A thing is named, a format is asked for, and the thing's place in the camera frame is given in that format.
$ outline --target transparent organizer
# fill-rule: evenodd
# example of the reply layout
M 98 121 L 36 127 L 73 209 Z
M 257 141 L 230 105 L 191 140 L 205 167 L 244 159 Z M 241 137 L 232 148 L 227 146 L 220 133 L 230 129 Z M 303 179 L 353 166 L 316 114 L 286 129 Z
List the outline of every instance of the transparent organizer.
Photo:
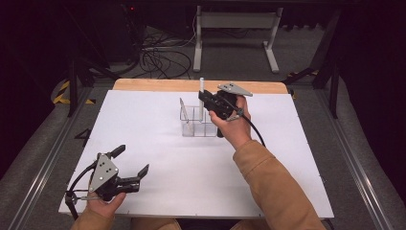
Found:
M 185 112 L 180 108 L 179 118 L 184 137 L 215 137 L 217 127 L 212 123 L 207 109 L 203 110 L 203 119 L 199 120 L 199 106 L 185 105 Z

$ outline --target white tabletop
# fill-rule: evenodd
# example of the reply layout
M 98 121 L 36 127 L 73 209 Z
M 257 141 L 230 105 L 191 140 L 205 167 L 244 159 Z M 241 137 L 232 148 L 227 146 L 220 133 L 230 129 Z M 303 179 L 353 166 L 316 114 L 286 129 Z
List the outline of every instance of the white tabletop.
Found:
M 224 138 L 183 137 L 179 120 L 182 98 L 198 105 L 197 92 L 111 90 L 107 93 L 71 183 L 97 157 L 120 145 L 126 150 L 113 163 L 119 177 L 149 172 L 139 193 L 127 194 L 118 215 L 128 217 L 256 218 L 262 212 L 233 161 Z M 304 189 L 320 218 L 333 218 L 326 190 L 288 94 L 247 98 L 252 121 L 268 149 Z M 253 138 L 258 139 L 253 131 Z M 90 173 L 76 186 L 87 189 Z M 79 201 L 81 213 L 86 205 Z M 60 213 L 70 211 L 61 201 Z

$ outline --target white marker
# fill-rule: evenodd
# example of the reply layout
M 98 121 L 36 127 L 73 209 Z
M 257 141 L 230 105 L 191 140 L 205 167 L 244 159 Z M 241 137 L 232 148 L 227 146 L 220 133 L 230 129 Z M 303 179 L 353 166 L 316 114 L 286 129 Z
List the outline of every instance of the white marker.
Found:
M 203 93 L 204 91 L 204 78 L 200 78 L 200 92 Z M 203 122 L 203 106 L 204 103 L 203 101 L 200 100 L 200 106 L 199 106 L 199 121 Z

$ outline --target brown sleeve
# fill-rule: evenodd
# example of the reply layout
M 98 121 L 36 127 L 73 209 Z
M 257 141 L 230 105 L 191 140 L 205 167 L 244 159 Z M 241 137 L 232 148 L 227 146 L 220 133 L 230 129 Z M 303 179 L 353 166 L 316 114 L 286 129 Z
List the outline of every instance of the brown sleeve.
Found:
M 249 141 L 233 158 L 271 229 L 325 229 L 302 188 L 268 149 Z
M 105 218 L 86 208 L 77 218 L 71 230 L 107 230 L 113 226 L 113 220 L 113 218 Z

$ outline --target person's arm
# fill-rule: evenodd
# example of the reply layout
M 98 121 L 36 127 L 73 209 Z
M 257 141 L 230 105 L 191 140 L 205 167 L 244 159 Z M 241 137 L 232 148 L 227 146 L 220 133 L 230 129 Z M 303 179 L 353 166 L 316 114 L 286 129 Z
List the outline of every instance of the person's arm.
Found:
M 96 196 L 96 194 L 90 193 L 88 196 Z M 125 193 L 118 194 L 110 203 L 102 199 L 88 200 L 86 208 L 75 221 L 71 230 L 111 229 L 114 213 L 122 205 L 124 199 Z
M 237 96 L 237 106 L 251 119 L 245 98 Z M 325 229 L 287 169 L 268 149 L 252 140 L 251 128 L 245 120 L 226 122 L 212 111 L 209 114 L 235 148 L 233 158 L 271 229 Z

